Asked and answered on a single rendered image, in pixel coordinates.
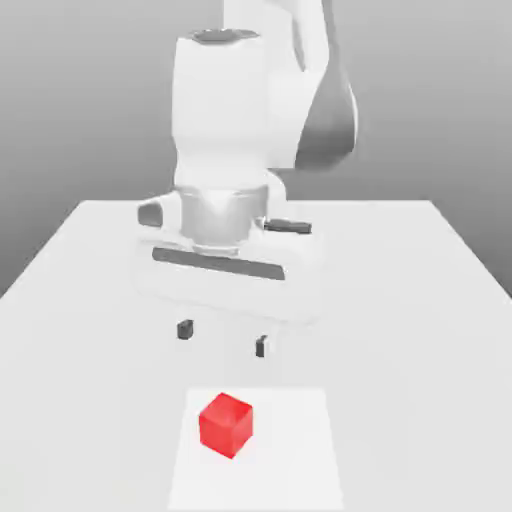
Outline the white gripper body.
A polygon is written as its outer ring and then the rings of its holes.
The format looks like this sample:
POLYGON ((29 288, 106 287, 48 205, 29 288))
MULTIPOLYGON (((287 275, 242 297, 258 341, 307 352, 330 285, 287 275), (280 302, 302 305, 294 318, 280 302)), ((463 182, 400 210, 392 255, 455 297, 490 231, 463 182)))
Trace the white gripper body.
POLYGON ((281 322, 310 323, 324 309, 324 254, 311 236, 255 234, 235 257, 141 238, 133 257, 138 290, 160 298, 281 322))

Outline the small red cube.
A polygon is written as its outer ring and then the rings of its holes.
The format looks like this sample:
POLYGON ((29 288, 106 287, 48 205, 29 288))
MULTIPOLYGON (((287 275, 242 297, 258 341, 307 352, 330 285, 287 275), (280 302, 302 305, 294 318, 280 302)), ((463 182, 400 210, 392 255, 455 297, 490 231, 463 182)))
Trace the small red cube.
POLYGON ((253 435, 253 407, 220 393, 201 411, 198 424, 200 443, 233 459, 253 435))

